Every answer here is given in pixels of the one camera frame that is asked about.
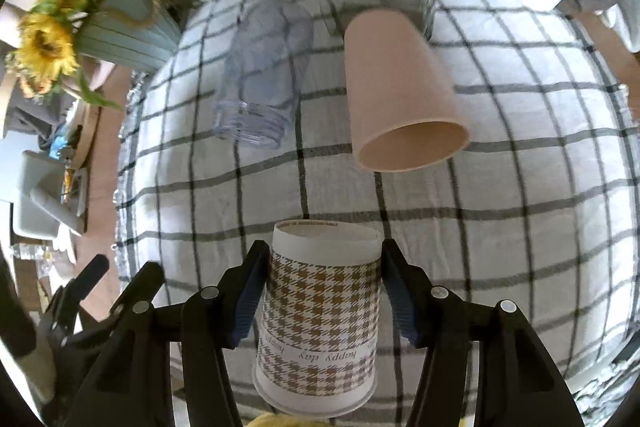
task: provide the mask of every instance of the white tablecloth with black grid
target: white tablecloth with black grid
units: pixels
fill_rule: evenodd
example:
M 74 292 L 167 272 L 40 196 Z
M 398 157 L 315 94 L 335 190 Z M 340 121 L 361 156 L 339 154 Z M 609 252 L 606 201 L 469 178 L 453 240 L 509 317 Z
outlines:
M 295 1 L 316 34 L 300 115 L 279 150 L 211 136 L 225 52 L 260 0 L 202 6 L 178 54 L 127 107 L 122 280 L 158 261 L 167 284 L 156 305 L 177 303 L 215 284 L 255 239 L 270 242 L 277 221 L 363 223 L 463 298 L 516 302 L 566 377 L 611 353 L 638 304 L 636 133 L 580 24 L 518 0 L 437 0 L 431 45 L 456 79 L 472 143 L 443 164 L 379 174 L 351 156 L 342 39 L 327 32 L 319 0 Z M 252 385 L 255 346 L 252 336 L 227 353 L 245 419 L 269 410 Z M 172 358 L 179 365 L 177 347 Z M 376 393 L 338 423 L 405 421 L 423 358 L 393 330 L 383 298 Z

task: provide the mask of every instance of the pink paper cup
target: pink paper cup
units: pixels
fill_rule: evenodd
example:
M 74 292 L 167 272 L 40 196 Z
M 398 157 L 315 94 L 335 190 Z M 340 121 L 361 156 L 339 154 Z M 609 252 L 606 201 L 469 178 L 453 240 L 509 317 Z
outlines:
M 412 171 L 469 144 L 454 82 L 404 14 L 375 9 L 353 19 L 344 36 L 344 67 L 360 167 Z

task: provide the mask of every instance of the paper cup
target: paper cup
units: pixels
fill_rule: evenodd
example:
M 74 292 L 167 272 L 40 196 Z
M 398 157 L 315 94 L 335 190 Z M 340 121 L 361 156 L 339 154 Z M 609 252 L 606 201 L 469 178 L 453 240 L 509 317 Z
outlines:
M 376 386 L 382 234 L 333 221 L 273 232 L 254 385 L 295 416 L 362 406 Z
M 468 145 L 453 79 L 404 14 L 376 9 L 353 19 L 344 68 L 359 166 L 411 171 Z

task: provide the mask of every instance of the light blue vase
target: light blue vase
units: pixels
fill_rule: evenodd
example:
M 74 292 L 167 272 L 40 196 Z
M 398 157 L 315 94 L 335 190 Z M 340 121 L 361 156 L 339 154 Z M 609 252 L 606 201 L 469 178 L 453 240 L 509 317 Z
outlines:
M 105 0 L 103 9 L 117 9 L 143 21 L 154 12 L 153 0 Z M 180 29 L 167 11 L 156 10 L 154 22 L 143 28 L 129 25 L 107 12 L 91 15 L 76 35 L 79 54 L 106 60 L 136 71 L 154 73 L 174 56 Z

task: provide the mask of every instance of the clear plastic cup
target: clear plastic cup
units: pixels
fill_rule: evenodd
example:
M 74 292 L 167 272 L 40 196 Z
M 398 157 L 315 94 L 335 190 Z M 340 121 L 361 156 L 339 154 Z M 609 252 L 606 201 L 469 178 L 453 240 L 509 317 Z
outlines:
M 213 134 L 277 149 L 293 126 L 314 40 L 314 21 L 299 4 L 268 0 L 240 24 L 215 101 Z

